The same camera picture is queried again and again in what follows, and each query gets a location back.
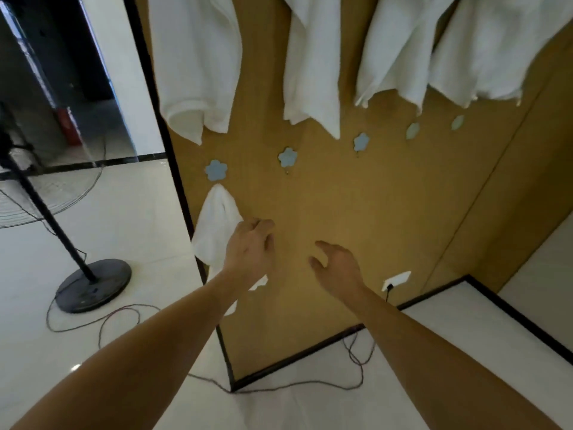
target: white towel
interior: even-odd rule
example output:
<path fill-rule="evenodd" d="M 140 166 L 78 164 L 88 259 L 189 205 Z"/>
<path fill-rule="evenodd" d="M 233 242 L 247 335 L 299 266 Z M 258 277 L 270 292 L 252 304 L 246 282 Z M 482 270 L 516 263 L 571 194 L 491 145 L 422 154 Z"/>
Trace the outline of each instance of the white towel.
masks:
<path fill-rule="evenodd" d="M 201 144 L 203 125 L 226 133 L 242 45 L 232 0 L 148 0 L 161 115 Z"/>
<path fill-rule="evenodd" d="M 309 117 L 340 139 L 340 0 L 285 0 L 292 10 L 283 82 L 284 119 Z"/>
<path fill-rule="evenodd" d="M 201 207 L 191 239 L 195 256 L 209 266 L 208 281 L 223 270 L 227 243 L 242 220 L 235 199 L 225 187 L 215 184 Z M 267 276 L 263 276 L 251 290 L 265 285 L 267 280 Z M 236 308 L 237 302 L 233 303 L 225 315 L 232 314 Z"/>
<path fill-rule="evenodd" d="M 362 51 L 355 105 L 366 108 L 376 92 L 397 89 L 422 112 L 435 28 L 453 1 L 378 1 Z"/>
<path fill-rule="evenodd" d="M 573 16 L 573 0 L 461 0 L 432 56 L 430 85 L 468 107 L 520 99 L 535 55 Z"/>

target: wall socket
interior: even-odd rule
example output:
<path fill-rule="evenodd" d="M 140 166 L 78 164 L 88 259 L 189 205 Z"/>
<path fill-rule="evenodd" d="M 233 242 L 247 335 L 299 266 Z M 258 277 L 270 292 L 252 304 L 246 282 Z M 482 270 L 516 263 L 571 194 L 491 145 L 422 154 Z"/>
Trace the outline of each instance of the wall socket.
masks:
<path fill-rule="evenodd" d="M 382 287 L 382 291 L 386 291 L 386 289 L 388 288 L 388 285 L 392 284 L 394 286 L 394 288 L 396 288 L 398 285 L 402 285 L 404 282 L 408 281 L 408 278 L 410 277 L 410 274 L 412 272 L 404 272 L 404 273 L 400 273 L 397 274 L 396 276 L 392 276 L 388 279 L 386 279 L 384 281 L 384 285 Z"/>

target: standing fan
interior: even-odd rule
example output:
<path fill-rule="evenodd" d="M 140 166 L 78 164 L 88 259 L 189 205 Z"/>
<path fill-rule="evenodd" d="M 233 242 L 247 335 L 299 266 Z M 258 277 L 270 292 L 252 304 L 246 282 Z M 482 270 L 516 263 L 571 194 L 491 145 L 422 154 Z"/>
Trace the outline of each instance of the standing fan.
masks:
<path fill-rule="evenodd" d="M 99 260 L 86 264 L 54 218 L 50 207 L 38 194 L 40 191 L 46 195 L 52 209 L 59 212 L 81 199 L 89 189 L 83 195 L 76 195 L 79 191 L 74 188 L 75 184 L 58 184 L 57 174 L 35 176 L 32 184 L 26 176 L 26 171 L 20 168 L 18 162 L 25 163 L 30 168 L 41 166 L 41 164 L 33 154 L 32 146 L 21 140 L 17 144 L 14 143 L 6 125 L 6 123 L 0 124 L 0 166 L 4 168 L 4 171 L 10 172 L 13 180 L 0 181 L 0 227 L 17 226 L 40 220 L 24 207 L 28 205 L 32 209 L 33 206 L 34 211 L 46 220 L 79 267 L 62 282 L 56 292 L 55 300 L 60 309 L 69 313 L 86 312 L 110 302 L 129 283 L 130 266 L 125 261 L 117 259 Z M 22 151 L 29 152 L 29 156 L 25 157 Z M 99 171 L 99 173 L 95 176 L 91 187 L 101 174 L 101 169 L 94 169 L 94 171 Z M 19 209 L 18 213 L 10 212 L 14 207 Z"/>

